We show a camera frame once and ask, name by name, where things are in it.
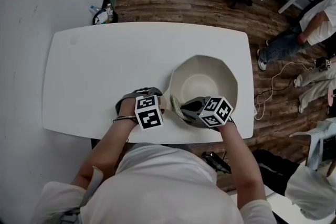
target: standing person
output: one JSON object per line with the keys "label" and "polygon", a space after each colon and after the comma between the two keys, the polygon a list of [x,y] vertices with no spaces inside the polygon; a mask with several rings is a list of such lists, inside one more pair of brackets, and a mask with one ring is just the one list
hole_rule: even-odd
{"label": "standing person", "polygon": [[257,51],[259,68],[265,71],[267,63],[288,58],[335,32],[336,0],[324,0],[310,9],[299,24],[279,34],[267,48]]}
{"label": "standing person", "polygon": [[320,220],[335,213],[335,161],[326,175],[322,175],[266,150],[257,150],[253,155],[264,184],[300,207],[306,218]]}
{"label": "standing person", "polygon": [[[119,116],[134,116],[134,107],[135,98],[124,99]],[[276,224],[258,164],[232,122],[218,129],[237,188],[238,207],[216,186],[216,172],[181,149],[137,144],[114,175],[136,124],[130,119],[115,121],[71,184],[47,183],[31,223],[62,223],[60,219],[71,218],[83,224]],[[103,183],[94,191],[92,187],[100,183],[99,170]]]}
{"label": "standing person", "polygon": [[336,89],[336,65],[333,63],[330,69],[324,71],[320,71],[318,68],[307,70],[298,75],[293,83],[295,88],[305,87],[310,83],[314,83],[309,90],[299,96],[299,112],[302,113],[309,102],[325,96],[328,93],[328,87],[333,90]]}

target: pink object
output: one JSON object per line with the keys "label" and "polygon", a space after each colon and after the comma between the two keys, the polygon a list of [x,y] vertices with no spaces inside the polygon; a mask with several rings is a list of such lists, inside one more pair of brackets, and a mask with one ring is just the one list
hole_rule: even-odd
{"label": "pink object", "polygon": [[334,93],[333,93],[333,89],[329,86],[328,87],[328,104],[329,106],[332,106],[334,102]]}

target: white shoe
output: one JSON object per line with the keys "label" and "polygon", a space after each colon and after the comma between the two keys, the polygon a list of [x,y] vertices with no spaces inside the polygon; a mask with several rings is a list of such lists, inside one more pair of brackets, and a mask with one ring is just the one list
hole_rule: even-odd
{"label": "white shoe", "polygon": [[259,68],[262,70],[262,71],[266,71],[266,64],[264,62],[261,61],[261,59],[259,58],[259,53],[260,53],[260,50],[257,50],[257,58],[258,58],[258,65],[259,65]]}

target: brown plank floor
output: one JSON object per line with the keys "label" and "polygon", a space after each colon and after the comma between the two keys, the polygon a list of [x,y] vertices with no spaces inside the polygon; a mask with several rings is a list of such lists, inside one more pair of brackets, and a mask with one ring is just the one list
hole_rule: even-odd
{"label": "brown plank floor", "polygon": [[[116,11],[120,22],[177,22],[202,24],[223,27],[246,32],[250,44],[253,66],[255,95],[270,89],[270,79],[280,72],[290,60],[277,61],[267,65],[267,71],[258,68],[256,51],[265,46],[269,39],[289,25],[285,16],[296,17],[299,11],[290,7],[283,14],[277,10],[285,3],[284,0],[253,0],[248,7],[238,3],[236,9],[229,8],[231,0],[117,0]],[[312,60],[325,55],[322,46],[315,45],[305,53],[297,54],[291,61],[302,62],[312,66]],[[286,87],[291,79],[304,71],[304,67],[288,65],[281,75],[274,79],[274,89]],[[292,161],[300,162],[308,152],[309,141],[294,140],[288,136],[294,132],[307,131],[316,126],[318,120],[324,120],[327,108],[326,98],[311,102],[304,113],[298,113],[298,96],[307,88],[295,89],[290,85],[286,90],[274,92],[265,104],[264,117],[254,122],[254,135],[246,143],[252,151],[264,148]],[[261,117],[262,107],[257,115]],[[202,152],[217,152],[220,156],[224,151],[222,143],[193,144],[196,155]],[[234,189],[230,176],[219,176],[218,186],[230,191]]]}

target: person's left hand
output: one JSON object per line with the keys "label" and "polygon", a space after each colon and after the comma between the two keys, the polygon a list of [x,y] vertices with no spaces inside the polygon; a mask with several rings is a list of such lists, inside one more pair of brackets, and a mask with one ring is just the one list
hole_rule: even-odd
{"label": "person's left hand", "polygon": [[135,116],[135,98],[126,98],[121,102],[118,116]]}
{"label": "person's left hand", "polygon": [[303,45],[305,44],[307,41],[307,37],[306,35],[302,32],[299,36],[298,36],[298,44],[299,45]]}

